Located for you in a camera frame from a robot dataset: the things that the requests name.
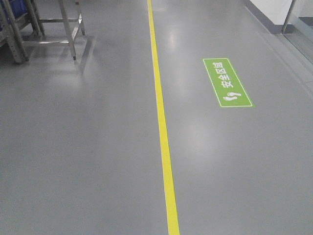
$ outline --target white footprint symbol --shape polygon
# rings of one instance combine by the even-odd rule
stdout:
[[[226,101],[232,101],[232,100],[235,100],[235,99],[238,99],[238,97],[236,97],[236,96],[233,96],[233,97],[224,97],[224,100],[226,100]]]
[[[234,92],[229,92],[227,93],[228,96],[241,96],[240,93],[234,93]]]

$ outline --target floor sticker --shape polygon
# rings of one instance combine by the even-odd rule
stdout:
[[[222,108],[254,107],[227,58],[203,59],[203,62]]]

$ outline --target floor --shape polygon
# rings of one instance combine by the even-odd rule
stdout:
[[[0,48],[0,234],[168,234],[147,2],[81,3],[77,62]],[[180,233],[311,235],[312,65],[240,0],[153,10]],[[203,58],[229,58],[255,107],[220,108]]]

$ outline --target yellow floor line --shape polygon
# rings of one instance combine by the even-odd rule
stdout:
[[[177,207],[176,207],[172,163],[171,163],[170,147],[169,147],[168,136],[167,136],[162,84],[161,84],[158,55],[157,55],[157,42],[156,42],[156,32],[155,32],[155,25],[154,25],[154,19],[153,19],[152,0],[147,0],[147,1],[148,1],[148,9],[149,9],[149,25],[150,25],[150,35],[151,35],[153,68],[154,68],[154,74],[155,74],[157,115],[158,115],[158,125],[159,125],[159,132],[160,132],[168,233],[169,235],[179,235],[180,233],[179,233],[178,213],[177,213]]]

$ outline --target white wall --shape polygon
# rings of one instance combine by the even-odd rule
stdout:
[[[292,0],[250,0],[274,24],[282,25]]]
[[[297,0],[292,12],[299,17],[313,17],[313,1]]]

